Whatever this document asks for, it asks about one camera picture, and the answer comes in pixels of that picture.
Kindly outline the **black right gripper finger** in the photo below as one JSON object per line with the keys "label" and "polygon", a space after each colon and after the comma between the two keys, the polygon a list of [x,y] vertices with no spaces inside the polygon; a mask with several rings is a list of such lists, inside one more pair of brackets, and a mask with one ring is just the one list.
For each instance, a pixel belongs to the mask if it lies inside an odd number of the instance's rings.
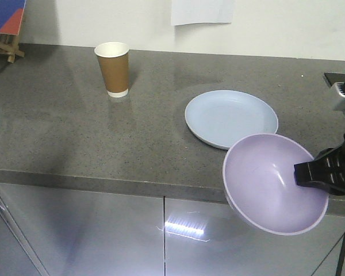
{"label": "black right gripper finger", "polygon": [[294,165],[296,184],[302,187],[320,189],[336,195],[342,190],[342,168],[340,147],[321,151],[313,161]]}

